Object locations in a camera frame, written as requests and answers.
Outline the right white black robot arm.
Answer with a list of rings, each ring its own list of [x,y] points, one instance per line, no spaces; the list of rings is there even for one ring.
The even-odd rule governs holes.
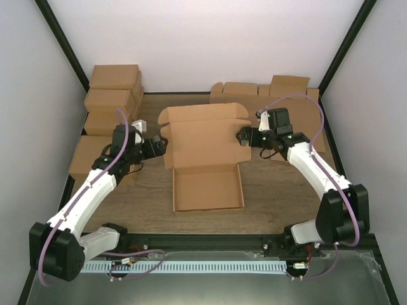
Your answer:
[[[306,178],[321,201],[314,220],[286,227],[282,240],[285,253],[296,256],[307,243],[356,246],[369,231],[367,189],[333,170],[306,135],[295,133],[286,108],[259,112],[257,117],[257,128],[243,127],[236,134],[239,144],[281,155]]]

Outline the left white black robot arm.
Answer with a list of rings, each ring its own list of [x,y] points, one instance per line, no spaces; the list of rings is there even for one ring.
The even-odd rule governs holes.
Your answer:
[[[108,194],[132,173],[132,166],[165,154],[168,140],[160,135],[147,139],[144,131],[143,120],[117,125],[111,142],[102,149],[72,198],[48,222],[31,227],[30,266],[44,286],[44,275],[72,281],[86,262],[99,255],[127,256],[130,241],[123,226],[108,222],[89,234],[83,230]]]

